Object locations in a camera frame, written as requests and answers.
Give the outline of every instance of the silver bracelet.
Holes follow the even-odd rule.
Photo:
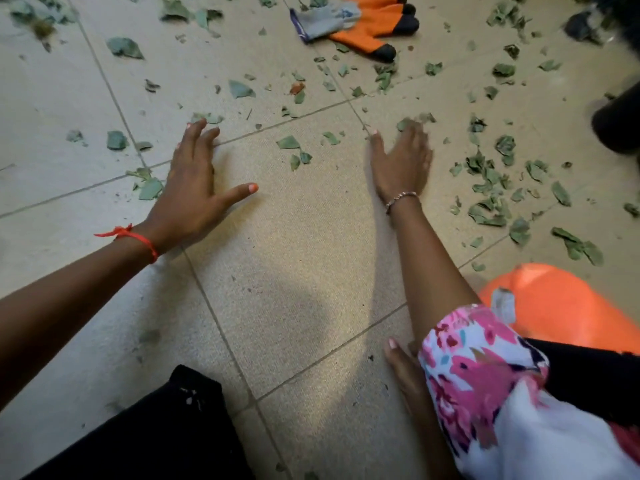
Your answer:
[[[389,214],[389,212],[391,211],[391,206],[393,204],[395,204],[398,200],[402,199],[402,197],[407,197],[407,196],[411,196],[411,197],[418,197],[418,193],[416,192],[401,192],[399,193],[396,197],[394,197],[393,200],[390,200],[389,203],[386,206],[387,209],[387,215]]]

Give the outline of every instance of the hand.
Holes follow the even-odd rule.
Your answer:
[[[379,132],[376,131],[369,141],[373,183],[382,203],[388,203],[402,192],[420,194],[427,183],[433,159],[429,137],[422,125],[410,121],[389,154],[385,153]]]
[[[166,186],[142,224],[133,231],[144,235],[164,254],[184,239],[210,231],[229,208],[258,191],[257,184],[238,185],[223,194],[213,189],[213,128],[204,134],[206,120],[188,125],[176,146]]]

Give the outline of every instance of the black cylindrical object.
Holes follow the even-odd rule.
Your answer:
[[[640,150],[640,82],[620,94],[591,119],[600,142],[616,153]]]

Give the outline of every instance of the glove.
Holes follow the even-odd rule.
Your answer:
[[[328,36],[386,63],[396,58],[396,49],[377,37],[416,33],[420,22],[414,15],[415,7],[406,0],[343,0],[306,12],[290,10],[305,43]]]

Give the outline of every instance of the forearm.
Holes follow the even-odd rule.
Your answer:
[[[449,257],[418,199],[400,199],[390,214],[413,334],[420,343],[444,316],[459,306],[480,303],[480,299]]]
[[[150,262],[123,237],[0,299],[0,409]]]

